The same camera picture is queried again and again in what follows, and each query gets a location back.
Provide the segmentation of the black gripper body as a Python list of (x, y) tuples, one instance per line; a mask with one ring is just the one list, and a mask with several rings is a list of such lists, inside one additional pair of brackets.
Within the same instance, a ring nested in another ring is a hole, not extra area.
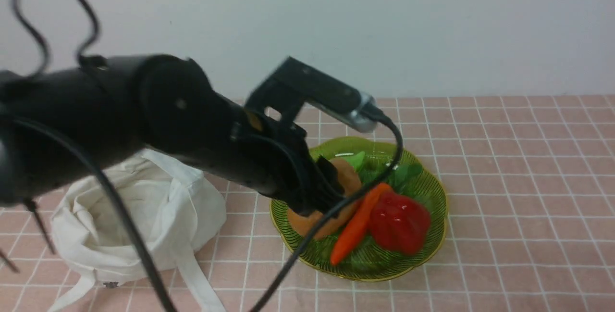
[(239, 105), (229, 106), (227, 123), (227, 180), (283, 201), (299, 215), (327, 211), (327, 163), (310, 156), (305, 130)]

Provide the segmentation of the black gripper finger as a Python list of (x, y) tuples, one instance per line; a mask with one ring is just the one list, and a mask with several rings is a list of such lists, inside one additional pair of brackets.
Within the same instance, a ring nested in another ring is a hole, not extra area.
[(344, 187), (338, 180), (338, 170), (323, 156), (319, 156), (315, 166), (315, 209), (331, 209), (344, 198)]

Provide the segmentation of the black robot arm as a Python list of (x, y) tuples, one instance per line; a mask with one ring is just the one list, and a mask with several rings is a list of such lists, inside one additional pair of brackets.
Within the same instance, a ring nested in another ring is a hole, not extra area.
[(336, 169), (310, 157), (305, 130), (218, 94), (192, 60), (120, 57), (27, 81), (1, 72), (1, 204), (22, 204), (91, 174), (51, 128), (109, 168), (142, 149), (283, 201), (299, 215), (328, 212), (344, 190)]

